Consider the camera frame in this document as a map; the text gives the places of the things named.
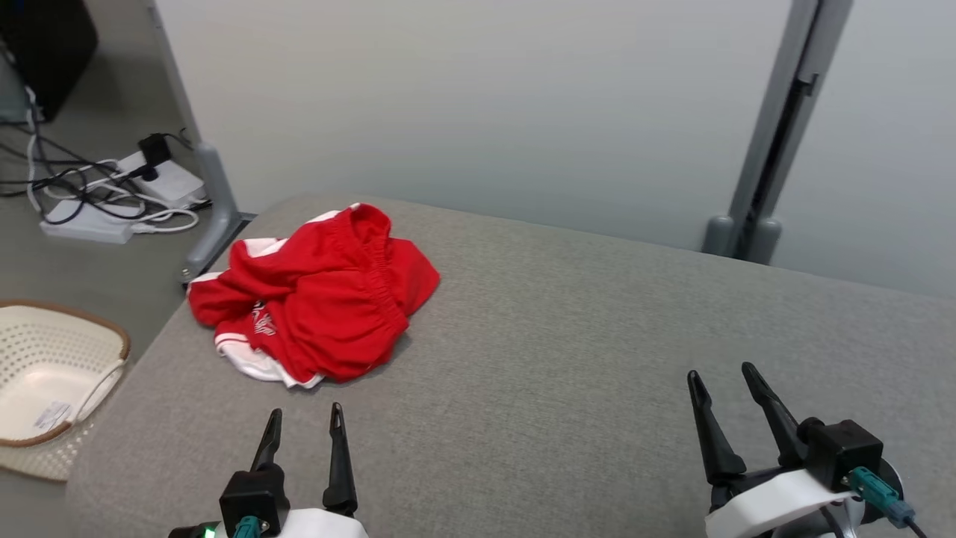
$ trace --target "teal connector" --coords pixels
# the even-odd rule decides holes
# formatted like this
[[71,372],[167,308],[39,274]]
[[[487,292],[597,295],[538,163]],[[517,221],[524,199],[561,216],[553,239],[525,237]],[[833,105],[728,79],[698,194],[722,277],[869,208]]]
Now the teal connector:
[[906,501],[900,500],[897,490],[871,472],[866,467],[857,467],[850,471],[847,477],[851,489],[859,493],[869,504],[872,504],[886,515],[896,528],[905,528],[906,521],[916,519],[916,510]]
[[239,520],[232,538],[262,538],[262,529],[259,527],[259,518],[246,516]]

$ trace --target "gray floor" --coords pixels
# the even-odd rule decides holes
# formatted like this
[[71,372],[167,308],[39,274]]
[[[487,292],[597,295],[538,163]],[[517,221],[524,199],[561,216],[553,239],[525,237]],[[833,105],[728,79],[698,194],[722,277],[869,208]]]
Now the gray floor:
[[[123,157],[143,136],[176,132],[183,122],[139,3],[90,0],[89,7],[101,47],[45,134],[87,158]],[[26,138],[10,131],[0,129],[0,141],[25,147]],[[173,150],[195,171],[189,155]],[[0,179],[25,174],[21,162],[0,157]],[[0,198],[0,298],[62,303],[112,320],[129,332],[135,361],[182,302],[176,274],[205,222],[182,234],[134,236],[126,245],[49,238],[37,222],[26,199]],[[0,534],[69,536],[63,495],[62,485],[0,471]]]

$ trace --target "white laundry basket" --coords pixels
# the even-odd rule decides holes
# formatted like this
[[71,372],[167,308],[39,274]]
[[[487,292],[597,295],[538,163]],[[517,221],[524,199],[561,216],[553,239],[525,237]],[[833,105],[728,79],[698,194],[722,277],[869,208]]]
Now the white laundry basket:
[[0,302],[0,467],[65,482],[129,337],[79,310]]

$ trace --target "printed logo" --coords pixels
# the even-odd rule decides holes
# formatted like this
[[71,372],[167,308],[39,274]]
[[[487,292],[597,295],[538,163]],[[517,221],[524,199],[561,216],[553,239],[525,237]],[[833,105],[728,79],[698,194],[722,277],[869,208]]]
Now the printed logo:
[[258,302],[252,307],[252,323],[256,334],[265,334],[275,336],[275,324],[272,322],[272,316],[266,311],[266,304]]

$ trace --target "gray fabric cushion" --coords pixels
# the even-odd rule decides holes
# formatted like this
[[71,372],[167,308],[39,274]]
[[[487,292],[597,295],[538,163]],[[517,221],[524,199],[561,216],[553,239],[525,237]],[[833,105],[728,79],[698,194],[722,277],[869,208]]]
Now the gray fabric cushion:
[[[180,308],[76,465],[79,536],[219,519],[273,407],[293,506],[320,506],[334,401],[370,536],[701,536],[709,488],[685,376],[701,372],[750,468],[772,466],[745,360],[796,416],[852,418],[882,438],[923,528],[956,528],[956,303],[364,196],[301,196],[244,236],[287,235],[357,200],[443,276],[391,363],[289,391],[234,370]],[[899,534],[879,522],[864,535]]]

